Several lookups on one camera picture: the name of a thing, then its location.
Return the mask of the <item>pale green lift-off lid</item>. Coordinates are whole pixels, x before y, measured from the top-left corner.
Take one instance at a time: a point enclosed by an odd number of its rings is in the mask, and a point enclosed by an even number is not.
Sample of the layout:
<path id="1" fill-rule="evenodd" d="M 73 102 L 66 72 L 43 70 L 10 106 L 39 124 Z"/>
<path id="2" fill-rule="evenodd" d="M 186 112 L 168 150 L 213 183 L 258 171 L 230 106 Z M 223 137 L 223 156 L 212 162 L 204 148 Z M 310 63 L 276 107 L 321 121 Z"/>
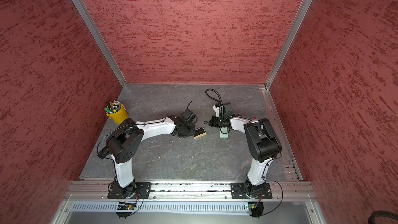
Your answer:
<path id="1" fill-rule="evenodd" d="M 229 136 L 228 136 L 228 133 L 229 133 L 229 128 L 228 127 L 221 127 L 220 128 L 220 130 L 219 130 L 219 137 L 221 138 L 221 139 L 227 139 Z"/>

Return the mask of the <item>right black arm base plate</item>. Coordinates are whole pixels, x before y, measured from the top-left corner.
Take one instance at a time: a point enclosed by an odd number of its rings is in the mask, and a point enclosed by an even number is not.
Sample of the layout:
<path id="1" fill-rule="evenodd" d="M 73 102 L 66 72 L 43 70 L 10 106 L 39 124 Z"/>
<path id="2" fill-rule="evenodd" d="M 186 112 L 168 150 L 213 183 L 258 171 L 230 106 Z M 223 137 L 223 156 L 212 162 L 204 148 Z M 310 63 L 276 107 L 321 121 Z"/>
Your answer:
<path id="1" fill-rule="evenodd" d="M 231 196 L 232 199 L 272 199 L 273 195 L 271 192 L 270 185 L 268 183 L 262 183 L 257 186 L 253 186 L 249 181 L 244 183 L 231 183 Z"/>

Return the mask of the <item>orange black box base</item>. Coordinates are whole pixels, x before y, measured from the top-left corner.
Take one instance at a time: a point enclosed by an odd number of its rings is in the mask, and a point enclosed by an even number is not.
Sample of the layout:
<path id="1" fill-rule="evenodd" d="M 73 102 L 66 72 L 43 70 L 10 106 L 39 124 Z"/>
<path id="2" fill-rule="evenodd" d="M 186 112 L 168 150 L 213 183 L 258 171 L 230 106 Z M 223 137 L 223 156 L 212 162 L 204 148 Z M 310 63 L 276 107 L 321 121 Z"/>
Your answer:
<path id="1" fill-rule="evenodd" d="M 205 131 L 204 127 L 200 127 L 195 130 L 193 137 L 194 137 L 194 139 L 199 139 L 205 135 L 206 135 L 206 131 Z"/>

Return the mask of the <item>pens in cup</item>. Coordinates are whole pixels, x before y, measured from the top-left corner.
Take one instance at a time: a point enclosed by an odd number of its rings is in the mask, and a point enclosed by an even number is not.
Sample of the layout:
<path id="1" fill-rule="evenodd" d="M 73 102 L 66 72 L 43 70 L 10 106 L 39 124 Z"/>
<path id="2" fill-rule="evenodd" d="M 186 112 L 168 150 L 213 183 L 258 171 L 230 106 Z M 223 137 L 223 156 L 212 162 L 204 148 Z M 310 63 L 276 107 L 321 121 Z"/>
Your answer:
<path id="1" fill-rule="evenodd" d="M 121 103 L 119 101 L 107 102 L 104 111 L 107 114 L 115 114 L 121 110 Z"/>

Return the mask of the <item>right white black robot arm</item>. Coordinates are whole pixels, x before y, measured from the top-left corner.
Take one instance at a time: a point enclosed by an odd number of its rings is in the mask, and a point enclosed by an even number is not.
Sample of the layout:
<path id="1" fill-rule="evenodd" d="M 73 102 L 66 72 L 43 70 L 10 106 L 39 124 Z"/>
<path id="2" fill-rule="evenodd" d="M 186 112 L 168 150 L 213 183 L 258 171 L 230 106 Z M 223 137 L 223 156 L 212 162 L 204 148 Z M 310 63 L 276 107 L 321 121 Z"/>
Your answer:
<path id="1" fill-rule="evenodd" d="M 226 128 L 245 134 L 251 166 L 243 183 L 232 183 L 233 199 L 271 199 L 272 192 L 266 175 L 274 160 L 282 156 L 282 145 L 267 118 L 251 120 L 242 116 L 231 116 L 222 120 L 212 116 L 208 123 L 213 128 Z"/>

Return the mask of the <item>left aluminium corner post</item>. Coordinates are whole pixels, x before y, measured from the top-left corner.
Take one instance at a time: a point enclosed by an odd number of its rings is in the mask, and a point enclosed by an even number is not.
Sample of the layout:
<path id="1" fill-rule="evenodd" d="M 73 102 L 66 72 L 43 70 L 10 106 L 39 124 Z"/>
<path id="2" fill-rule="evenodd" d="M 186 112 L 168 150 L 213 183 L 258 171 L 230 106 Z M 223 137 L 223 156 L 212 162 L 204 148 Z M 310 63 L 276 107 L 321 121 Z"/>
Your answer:
<path id="1" fill-rule="evenodd" d="M 127 84 L 126 79 L 123 76 L 123 73 L 120 70 L 119 66 L 117 65 L 116 60 L 114 59 L 110 49 L 108 48 L 105 40 L 103 39 L 98 27 L 96 26 L 94 20 L 92 19 L 83 0 L 72 0 L 72 2 L 75 5 L 78 13 L 82 17 L 84 23 L 86 24 L 88 30 L 90 31 L 92 37 L 97 43 L 99 49 L 101 50 L 103 56 L 105 57 L 107 63 L 109 64 L 111 70 L 113 71 L 120 85 L 124 87 Z"/>

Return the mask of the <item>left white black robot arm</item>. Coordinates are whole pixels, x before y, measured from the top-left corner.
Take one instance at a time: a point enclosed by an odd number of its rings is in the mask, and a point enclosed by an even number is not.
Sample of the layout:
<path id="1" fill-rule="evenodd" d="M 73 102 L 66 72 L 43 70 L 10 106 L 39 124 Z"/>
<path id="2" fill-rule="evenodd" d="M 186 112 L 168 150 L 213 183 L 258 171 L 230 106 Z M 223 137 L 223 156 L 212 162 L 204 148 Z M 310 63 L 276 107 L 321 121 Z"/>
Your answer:
<path id="1" fill-rule="evenodd" d="M 110 159 L 115 168 L 114 181 L 108 186 L 109 199 L 138 198 L 132 169 L 132 158 L 142 141 L 160 135 L 172 135 L 179 138 L 194 136 L 196 117 L 166 116 L 160 120 L 135 122 L 131 118 L 124 120 L 118 128 L 106 135 L 105 146 L 97 150 L 100 159 Z"/>

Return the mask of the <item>yellow pen cup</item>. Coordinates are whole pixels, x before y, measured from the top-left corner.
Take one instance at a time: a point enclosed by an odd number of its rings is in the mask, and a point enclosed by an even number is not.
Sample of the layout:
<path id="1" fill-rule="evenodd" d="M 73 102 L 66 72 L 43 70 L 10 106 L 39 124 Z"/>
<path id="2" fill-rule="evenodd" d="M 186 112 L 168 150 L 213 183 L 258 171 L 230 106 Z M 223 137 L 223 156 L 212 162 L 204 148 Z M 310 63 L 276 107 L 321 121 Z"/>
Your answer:
<path id="1" fill-rule="evenodd" d="M 116 124 L 122 124 L 126 119 L 128 119 L 129 115 L 124 107 L 123 104 L 121 104 L 121 109 L 113 114 L 106 114 L 109 119 L 113 120 Z"/>

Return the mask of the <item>right aluminium corner post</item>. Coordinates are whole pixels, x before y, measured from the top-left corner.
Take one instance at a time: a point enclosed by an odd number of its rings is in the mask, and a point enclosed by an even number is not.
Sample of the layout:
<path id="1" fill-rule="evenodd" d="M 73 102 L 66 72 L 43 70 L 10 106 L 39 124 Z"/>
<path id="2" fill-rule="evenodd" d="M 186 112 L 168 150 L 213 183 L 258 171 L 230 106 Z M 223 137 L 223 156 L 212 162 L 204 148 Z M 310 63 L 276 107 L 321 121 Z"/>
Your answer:
<path id="1" fill-rule="evenodd" d="M 287 55 L 287 53 L 289 51 L 291 44 L 294 41 L 294 38 L 295 38 L 298 30 L 300 29 L 300 26 L 309 10 L 309 7 L 311 6 L 312 1 L 313 0 L 302 0 L 301 4 L 297 10 L 297 13 L 293 19 L 293 22 L 289 29 L 287 37 L 282 45 L 282 48 L 278 54 L 275 64 L 271 70 L 271 73 L 268 76 L 268 79 L 265 83 L 266 90 L 269 90 L 271 88 L 271 85 L 272 85 L 274 79 L 276 78 L 276 75 L 285 59 L 285 56 Z"/>

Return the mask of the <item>aluminium corner post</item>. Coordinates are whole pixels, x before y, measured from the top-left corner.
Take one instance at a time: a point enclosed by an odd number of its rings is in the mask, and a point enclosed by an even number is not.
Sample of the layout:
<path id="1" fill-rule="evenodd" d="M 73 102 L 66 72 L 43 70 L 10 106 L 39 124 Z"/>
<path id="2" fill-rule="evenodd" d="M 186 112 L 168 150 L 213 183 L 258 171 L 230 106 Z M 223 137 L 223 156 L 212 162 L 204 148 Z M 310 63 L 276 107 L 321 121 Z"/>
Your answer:
<path id="1" fill-rule="evenodd" d="M 72 2 L 75 5 L 78 13 L 82 17 L 84 23 L 86 24 L 88 30 L 90 31 L 92 37 L 97 43 L 99 49 L 101 50 L 103 56 L 105 57 L 107 63 L 109 64 L 111 70 L 113 71 L 120 85 L 124 87 L 127 84 L 126 79 L 123 76 L 123 73 L 120 70 L 119 66 L 117 65 L 116 60 L 114 59 L 110 49 L 108 48 L 105 40 L 103 39 L 98 27 L 96 26 L 94 20 L 92 19 L 83 0 L 72 0 Z"/>
<path id="2" fill-rule="evenodd" d="M 274 79 L 276 78 L 276 75 L 285 59 L 285 56 L 287 55 L 287 53 L 289 51 L 291 44 L 294 41 L 294 38 L 295 38 L 298 30 L 300 29 L 300 26 L 309 10 L 309 7 L 311 6 L 312 1 L 313 0 L 302 0 L 301 4 L 297 10 L 297 13 L 293 19 L 293 22 L 289 29 L 287 37 L 282 45 L 282 48 L 278 54 L 275 64 L 271 70 L 271 73 L 268 76 L 268 79 L 265 83 L 266 90 L 269 90 L 271 88 L 271 85 L 272 85 Z"/>

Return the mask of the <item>front aluminium rail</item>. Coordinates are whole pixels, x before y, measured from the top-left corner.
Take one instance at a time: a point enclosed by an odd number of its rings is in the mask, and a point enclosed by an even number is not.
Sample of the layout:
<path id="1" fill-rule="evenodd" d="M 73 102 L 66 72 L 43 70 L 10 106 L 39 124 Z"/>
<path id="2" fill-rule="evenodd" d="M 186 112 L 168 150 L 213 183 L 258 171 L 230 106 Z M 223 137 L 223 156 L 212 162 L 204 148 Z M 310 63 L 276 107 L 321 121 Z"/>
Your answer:
<path id="1" fill-rule="evenodd" d="M 63 200 L 123 200 L 111 186 L 111 179 L 85 179 L 71 182 Z M 269 181 L 268 188 L 261 195 L 254 197 L 243 192 L 243 186 L 230 181 L 177 181 L 144 180 L 137 182 L 136 192 L 146 201 L 244 201 L 258 200 L 265 202 L 317 202 L 312 184 L 308 181 Z"/>

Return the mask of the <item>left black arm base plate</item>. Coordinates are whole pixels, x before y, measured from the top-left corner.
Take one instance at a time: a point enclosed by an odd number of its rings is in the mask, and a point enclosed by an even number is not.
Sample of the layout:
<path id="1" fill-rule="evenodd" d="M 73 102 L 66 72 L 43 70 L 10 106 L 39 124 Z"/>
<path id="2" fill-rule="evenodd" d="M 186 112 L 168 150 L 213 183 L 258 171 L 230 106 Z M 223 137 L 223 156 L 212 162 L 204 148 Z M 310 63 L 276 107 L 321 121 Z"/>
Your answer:
<path id="1" fill-rule="evenodd" d="M 108 199 L 136 199 L 141 197 L 148 199 L 152 183 L 132 182 L 125 188 L 122 188 L 115 180 L 108 186 Z"/>

